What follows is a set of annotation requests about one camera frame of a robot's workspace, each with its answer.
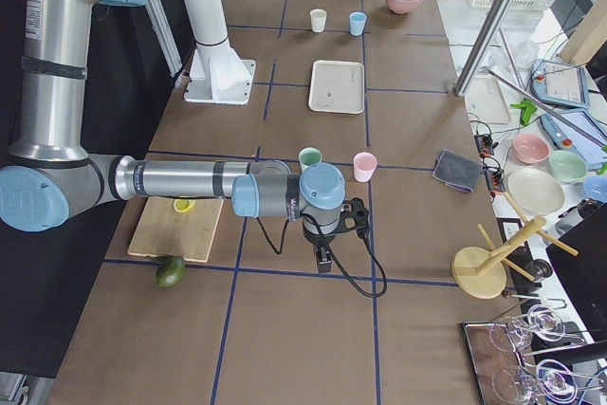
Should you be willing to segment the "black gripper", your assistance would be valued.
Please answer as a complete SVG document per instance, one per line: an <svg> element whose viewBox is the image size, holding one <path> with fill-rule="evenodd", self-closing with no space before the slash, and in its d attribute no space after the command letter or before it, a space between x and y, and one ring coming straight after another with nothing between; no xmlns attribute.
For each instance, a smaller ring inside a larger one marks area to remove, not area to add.
<svg viewBox="0 0 607 405"><path fill-rule="evenodd" d="M334 223L321 226L313 216L303 217L303 236L314 247L317 270L319 273L330 273L333 251L330 243L342 233L346 233L345 218L340 216Z"/></svg>

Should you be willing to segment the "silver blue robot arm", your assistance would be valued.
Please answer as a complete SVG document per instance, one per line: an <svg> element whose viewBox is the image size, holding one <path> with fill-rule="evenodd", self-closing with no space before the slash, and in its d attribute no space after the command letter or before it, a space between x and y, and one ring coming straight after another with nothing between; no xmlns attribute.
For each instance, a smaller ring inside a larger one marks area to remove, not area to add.
<svg viewBox="0 0 607 405"><path fill-rule="evenodd" d="M345 183L328 163L294 175L281 162L149 161L91 155L81 145L91 11L146 0L28 0L19 138L1 171L2 221L37 232L100 204L136 196L229 199L240 216L301 220L317 268L338 260L345 232Z"/></svg>

